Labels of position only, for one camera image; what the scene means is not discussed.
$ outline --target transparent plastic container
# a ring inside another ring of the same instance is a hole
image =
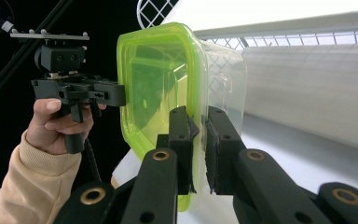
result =
[[[185,105],[200,133],[193,145],[193,182],[200,192],[205,177],[208,105],[224,109],[241,132],[245,65],[234,49],[198,40],[182,23],[172,22],[121,35],[117,42],[118,83],[126,89],[120,108],[123,137],[142,160],[169,131],[169,113]],[[196,207],[197,194],[178,196],[178,210]]]

